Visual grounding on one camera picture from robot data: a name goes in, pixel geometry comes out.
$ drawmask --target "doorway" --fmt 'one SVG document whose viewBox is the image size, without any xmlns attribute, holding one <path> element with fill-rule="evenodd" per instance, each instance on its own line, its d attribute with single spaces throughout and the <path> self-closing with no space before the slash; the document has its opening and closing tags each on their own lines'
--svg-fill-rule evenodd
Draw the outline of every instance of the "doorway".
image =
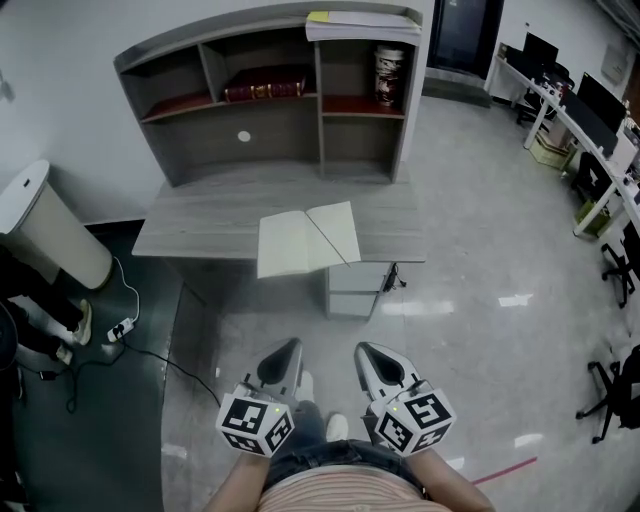
<svg viewBox="0 0 640 512">
<path fill-rule="evenodd" d="M 427 66 L 487 78 L 504 0 L 436 0 Z"/>
<path fill-rule="evenodd" d="M 631 76 L 629 77 L 627 88 L 625 89 L 622 98 L 629 100 L 631 119 L 636 123 L 640 123 L 640 59 L 638 58 L 633 62 Z"/>
</svg>

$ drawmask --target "bookshelf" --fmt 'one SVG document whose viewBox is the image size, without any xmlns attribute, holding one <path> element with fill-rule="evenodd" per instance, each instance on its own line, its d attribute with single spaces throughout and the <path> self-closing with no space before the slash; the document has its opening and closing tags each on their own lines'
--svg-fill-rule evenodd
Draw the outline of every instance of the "bookshelf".
<svg viewBox="0 0 640 512">
<path fill-rule="evenodd" d="M 379 42 L 309 42 L 310 10 L 335 2 L 272 6 L 202 20 L 156 36 L 114 61 L 131 109 L 167 181 L 180 186 L 236 162 L 295 161 L 320 176 L 371 175 L 394 182 L 406 131 L 408 91 L 417 49 L 405 52 L 405 91 L 393 107 L 374 98 Z M 412 17 L 411 9 L 357 4 Z M 300 96 L 229 103 L 224 88 L 242 70 L 304 65 Z"/>
</svg>

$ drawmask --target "open notebook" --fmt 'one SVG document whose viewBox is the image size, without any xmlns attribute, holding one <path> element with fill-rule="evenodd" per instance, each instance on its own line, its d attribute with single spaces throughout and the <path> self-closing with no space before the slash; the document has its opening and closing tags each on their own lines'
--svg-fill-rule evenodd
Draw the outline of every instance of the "open notebook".
<svg viewBox="0 0 640 512">
<path fill-rule="evenodd" d="M 360 249 L 350 202 L 260 219 L 258 279 L 354 261 Z"/>
</svg>

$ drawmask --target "book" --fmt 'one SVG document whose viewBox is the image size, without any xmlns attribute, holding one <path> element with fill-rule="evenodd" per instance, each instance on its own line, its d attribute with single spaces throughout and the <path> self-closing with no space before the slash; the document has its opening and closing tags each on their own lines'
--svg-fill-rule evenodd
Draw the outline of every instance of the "book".
<svg viewBox="0 0 640 512">
<path fill-rule="evenodd" d="M 224 96 L 230 103 L 302 96 L 308 75 L 309 67 L 301 65 L 243 69 L 229 80 L 224 89 Z"/>
<path fill-rule="evenodd" d="M 420 45 L 422 27 L 397 14 L 350 11 L 313 11 L 305 24 L 309 41 L 372 39 Z"/>
<path fill-rule="evenodd" d="M 260 219 L 258 279 L 360 261 L 351 203 Z"/>
</svg>

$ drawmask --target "power strip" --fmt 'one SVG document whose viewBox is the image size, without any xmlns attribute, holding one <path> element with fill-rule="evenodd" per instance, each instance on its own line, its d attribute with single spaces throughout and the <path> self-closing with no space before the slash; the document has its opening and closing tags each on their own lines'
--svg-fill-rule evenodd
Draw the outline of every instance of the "power strip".
<svg viewBox="0 0 640 512">
<path fill-rule="evenodd" d="M 115 343 L 126 334 L 129 334 L 133 330 L 133 325 L 133 320 L 131 318 L 125 318 L 113 329 L 109 329 L 107 331 L 107 338 L 109 338 L 111 343 Z"/>
</svg>

